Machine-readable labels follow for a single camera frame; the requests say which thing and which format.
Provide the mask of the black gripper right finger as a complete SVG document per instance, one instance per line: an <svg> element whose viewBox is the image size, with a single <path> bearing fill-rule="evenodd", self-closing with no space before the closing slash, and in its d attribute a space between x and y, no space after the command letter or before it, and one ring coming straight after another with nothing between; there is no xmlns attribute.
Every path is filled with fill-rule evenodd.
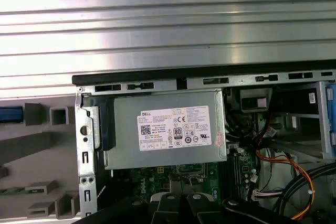
<svg viewBox="0 0 336 224"><path fill-rule="evenodd" d="M289 217L245 200L229 198L218 204L203 194L193 194L187 202L198 223L291 223Z"/></svg>

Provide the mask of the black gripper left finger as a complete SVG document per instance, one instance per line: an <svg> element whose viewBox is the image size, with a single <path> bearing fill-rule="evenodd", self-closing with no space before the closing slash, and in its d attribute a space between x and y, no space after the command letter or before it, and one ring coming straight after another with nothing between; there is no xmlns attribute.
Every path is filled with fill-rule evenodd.
<svg viewBox="0 0 336 224"><path fill-rule="evenodd" d="M139 197L127 197L76 223L179 223L181 197L162 194L158 201L147 203Z"/></svg>

